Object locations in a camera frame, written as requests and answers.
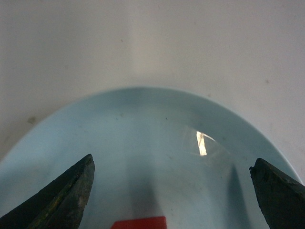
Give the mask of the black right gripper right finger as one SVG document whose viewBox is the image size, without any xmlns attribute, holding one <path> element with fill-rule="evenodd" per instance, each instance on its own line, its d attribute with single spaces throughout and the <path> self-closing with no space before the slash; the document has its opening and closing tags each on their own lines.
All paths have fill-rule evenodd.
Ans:
<svg viewBox="0 0 305 229">
<path fill-rule="evenodd" d="M 249 168 L 259 208 L 271 229 L 305 227 L 305 187 L 266 160 Z"/>
</svg>

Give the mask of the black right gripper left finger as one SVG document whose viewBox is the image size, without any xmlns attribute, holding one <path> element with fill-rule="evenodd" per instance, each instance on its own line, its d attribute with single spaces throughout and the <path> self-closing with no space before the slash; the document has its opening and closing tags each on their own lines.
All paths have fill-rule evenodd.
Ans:
<svg viewBox="0 0 305 229">
<path fill-rule="evenodd" d="M 88 203 L 95 173 L 86 155 L 37 194 L 0 218 L 2 229 L 77 229 Z"/>
</svg>

